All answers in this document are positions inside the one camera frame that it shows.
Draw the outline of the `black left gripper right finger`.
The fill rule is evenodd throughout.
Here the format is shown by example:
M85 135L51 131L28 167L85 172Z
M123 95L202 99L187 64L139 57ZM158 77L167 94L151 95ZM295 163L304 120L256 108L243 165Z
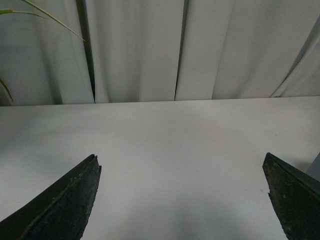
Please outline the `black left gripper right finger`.
M320 182L268 152L262 169L269 198L289 240L320 238Z

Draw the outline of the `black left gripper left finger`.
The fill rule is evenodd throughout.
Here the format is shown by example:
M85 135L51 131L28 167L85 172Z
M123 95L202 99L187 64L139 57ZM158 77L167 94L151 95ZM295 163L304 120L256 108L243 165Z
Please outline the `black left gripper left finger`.
M0 222L2 240L79 240L94 206L102 167L91 154Z

